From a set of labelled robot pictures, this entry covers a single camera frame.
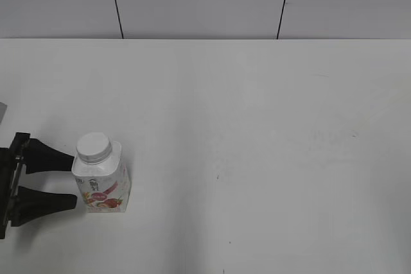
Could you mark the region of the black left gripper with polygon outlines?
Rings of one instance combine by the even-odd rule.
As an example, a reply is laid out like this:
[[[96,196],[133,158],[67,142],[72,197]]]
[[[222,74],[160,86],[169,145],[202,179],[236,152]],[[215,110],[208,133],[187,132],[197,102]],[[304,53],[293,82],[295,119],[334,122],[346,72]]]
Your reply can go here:
[[[1,148],[1,239],[5,239],[10,221],[14,227],[20,227],[34,219],[76,207],[76,195],[46,193],[19,186],[24,163],[26,174],[34,174],[71,171],[73,161],[73,156],[38,139],[30,139],[29,133],[17,132],[10,147]]]

